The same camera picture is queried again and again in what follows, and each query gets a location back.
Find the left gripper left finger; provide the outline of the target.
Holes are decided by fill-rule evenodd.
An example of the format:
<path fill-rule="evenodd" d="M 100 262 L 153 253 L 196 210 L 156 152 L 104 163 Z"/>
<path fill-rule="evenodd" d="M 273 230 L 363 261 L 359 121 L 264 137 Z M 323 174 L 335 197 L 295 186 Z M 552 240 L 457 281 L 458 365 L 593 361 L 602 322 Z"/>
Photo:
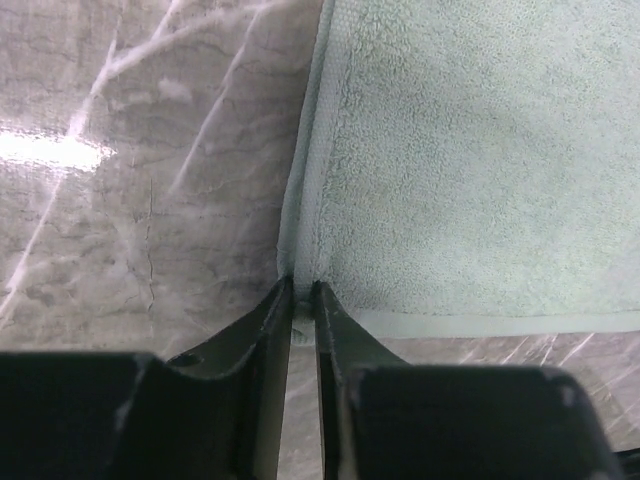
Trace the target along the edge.
<path fill-rule="evenodd" d="M 3 353 L 2 477 L 275 478 L 292 315 L 282 278 L 249 313 L 169 360 Z"/>

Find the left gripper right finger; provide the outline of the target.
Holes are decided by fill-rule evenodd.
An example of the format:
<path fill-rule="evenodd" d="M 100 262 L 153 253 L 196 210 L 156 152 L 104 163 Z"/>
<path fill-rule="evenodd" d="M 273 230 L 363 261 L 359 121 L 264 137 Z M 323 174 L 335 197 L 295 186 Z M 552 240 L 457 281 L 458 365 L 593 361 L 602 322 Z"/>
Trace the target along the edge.
<path fill-rule="evenodd" d="M 312 289 L 327 479 L 621 479 L 583 388 L 546 366 L 413 365 Z"/>

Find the green panda towel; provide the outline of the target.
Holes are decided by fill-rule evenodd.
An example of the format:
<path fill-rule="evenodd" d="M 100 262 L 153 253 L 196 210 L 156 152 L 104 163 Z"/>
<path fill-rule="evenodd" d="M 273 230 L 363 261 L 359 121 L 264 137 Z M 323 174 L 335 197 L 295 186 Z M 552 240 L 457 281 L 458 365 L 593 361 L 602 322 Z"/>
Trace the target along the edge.
<path fill-rule="evenodd" d="M 277 266 L 380 337 L 639 326 L 639 5 L 327 1 Z"/>

